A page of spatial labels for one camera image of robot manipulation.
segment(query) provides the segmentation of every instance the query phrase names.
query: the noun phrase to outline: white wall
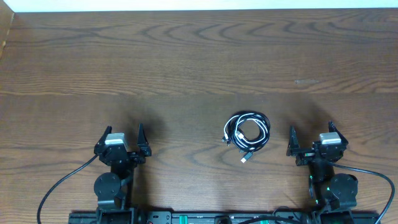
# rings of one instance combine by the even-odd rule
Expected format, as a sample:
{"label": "white wall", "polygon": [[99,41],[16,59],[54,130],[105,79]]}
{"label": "white wall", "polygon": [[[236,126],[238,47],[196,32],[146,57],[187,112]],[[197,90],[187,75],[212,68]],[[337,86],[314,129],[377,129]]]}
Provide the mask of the white wall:
{"label": "white wall", "polygon": [[4,0],[14,12],[398,7],[398,0]]}

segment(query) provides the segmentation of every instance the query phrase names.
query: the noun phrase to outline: wooden table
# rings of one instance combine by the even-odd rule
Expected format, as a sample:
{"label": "wooden table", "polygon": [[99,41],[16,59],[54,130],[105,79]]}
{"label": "wooden table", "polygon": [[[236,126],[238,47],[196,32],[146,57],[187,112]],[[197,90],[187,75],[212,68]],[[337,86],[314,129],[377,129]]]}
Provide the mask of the wooden table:
{"label": "wooden table", "polygon": [[[0,61],[0,222],[34,223],[49,188],[93,156],[107,125],[153,156],[133,202],[178,210],[311,205],[308,168],[285,155],[332,119],[349,141],[339,163],[398,184],[398,10],[17,14]],[[245,164],[221,142],[239,110],[265,113],[271,140]],[[48,198],[43,223],[94,210],[100,161]],[[350,173],[345,170],[337,172]],[[357,210],[381,212],[388,183],[359,179]],[[395,201],[383,223],[398,222]]]}

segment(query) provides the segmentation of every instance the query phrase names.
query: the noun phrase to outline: black wire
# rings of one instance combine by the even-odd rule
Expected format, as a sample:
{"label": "black wire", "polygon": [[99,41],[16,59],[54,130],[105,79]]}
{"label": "black wire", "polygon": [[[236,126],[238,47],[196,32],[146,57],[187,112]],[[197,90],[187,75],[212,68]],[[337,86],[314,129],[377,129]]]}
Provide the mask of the black wire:
{"label": "black wire", "polygon": [[95,155],[94,157],[92,157],[89,161],[87,161],[85,164],[83,164],[81,167],[77,168],[76,170],[74,170],[73,172],[71,172],[70,174],[66,175],[65,177],[62,177],[62,179],[58,180],[58,182],[56,184],[54,184],[54,186],[52,186],[52,188],[44,195],[44,198],[42,199],[42,201],[40,202],[39,208],[37,209],[37,223],[41,224],[41,220],[40,220],[40,213],[42,211],[43,205],[45,200],[47,199],[47,197],[51,194],[51,192],[58,186],[60,185],[64,180],[68,179],[71,175],[76,174],[77,172],[81,171],[84,167],[88,166],[88,164],[90,164],[91,162],[93,162],[98,155]]}
{"label": "black wire", "polygon": [[326,161],[326,162],[329,165],[337,167],[337,168],[348,169],[348,170],[352,170],[352,171],[356,171],[356,172],[363,172],[365,174],[376,175],[378,177],[382,177],[383,179],[385,179],[386,181],[388,181],[390,183],[390,186],[391,186],[390,198],[389,198],[386,206],[384,207],[383,211],[380,213],[379,218],[376,220],[376,222],[374,222],[374,224],[378,224],[380,222],[381,218],[384,216],[384,214],[386,214],[388,208],[390,207],[390,205],[392,203],[392,199],[394,199],[394,195],[396,193],[396,188],[395,188],[394,183],[392,182],[392,180],[390,178],[388,178],[386,175],[380,174],[378,172],[374,172],[374,171],[370,171],[370,170],[364,170],[364,169],[358,169],[358,168],[353,168],[353,167],[348,167],[348,166],[343,166],[343,165],[335,164],[334,162],[329,162],[329,161]]}
{"label": "black wire", "polygon": [[[269,140],[269,136],[270,136],[269,130],[271,128],[271,124],[266,115],[259,113],[259,112],[254,112],[254,111],[244,111],[244,112],[236,113],[233,116],[237,116],[237,117],[232,119],[229,122],[227,129],[226,129],[226,133],[228,135],[228,143],[231,141],[236,147],[238,147],[240,150],[242,150],[244,152],[256,152],[266,145],[266,143]],[[241,132],[243,134],[242,130],[240,130],[239,127],[250,118],[257,119],[257,120],[259,120],[259,122],[263,123],[264,126],[266,127],[267,131],[264,132],[259,126],[260,133],[259,133],[258,137],[256,139],[249,140],[249,142],[256,142],[262,138],[264,138],[264,139],[255,144],[246,144],[245,146],[242,146],[242,144],[239,143],[239,140],[237,139],[237,137],[235,135],[235,130],[237,129],[239,132]]]}
{"label": "black wire", "polygon": [[240,222],[238,224],[250,224],[250,223],[255,223],[259,221],[281,221],[281,222],[286,222],[286,223],[292,223],[292,224],[302,224],[299,221],[291,220],[289,218],[282,218],[282,217],[275,217],[275,216],[268,216],[268,215],[263,215],[258,218],[252,218],[250,220]]}
{"label": "black wire", "polygon": [[293,210],[292,210],[291,208],[289,208],[288,206],[285,206],[285,205],[279,206],[277,209],[275,209],[275,211],[272,212],[272,215],[276,216],[276,212],[277,212],[279,209],[281,209],[281,208],[287,208],[287,209],[289,209],[289,210],[293,213],[294,217],[295,217],[297,220],[300,220],[299,217],[296,216],[296,214],[293,212]]}

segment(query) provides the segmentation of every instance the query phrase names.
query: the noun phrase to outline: green tape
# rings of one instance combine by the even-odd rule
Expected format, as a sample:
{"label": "green tape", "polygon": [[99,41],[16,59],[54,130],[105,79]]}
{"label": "green tape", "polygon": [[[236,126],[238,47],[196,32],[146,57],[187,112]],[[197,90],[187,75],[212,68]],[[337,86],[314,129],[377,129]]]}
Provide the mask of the green tape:
{"label": "green tape", "polygon": [[188,217],[186,215],[180,215],[180,224],[188,224]]}

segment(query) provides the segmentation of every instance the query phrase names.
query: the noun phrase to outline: cardboard edge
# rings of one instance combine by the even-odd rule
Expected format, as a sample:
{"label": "cardboard edge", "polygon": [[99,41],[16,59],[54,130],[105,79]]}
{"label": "cardboard edge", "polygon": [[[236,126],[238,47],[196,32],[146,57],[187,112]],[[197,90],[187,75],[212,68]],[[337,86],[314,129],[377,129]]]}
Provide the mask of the cardboard edge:
{"label": "cardboard edge", "polygon": [[3,0],[0,0],[0,59],[6,46],[7,36],[10,32],[13,19],[14,12]]}

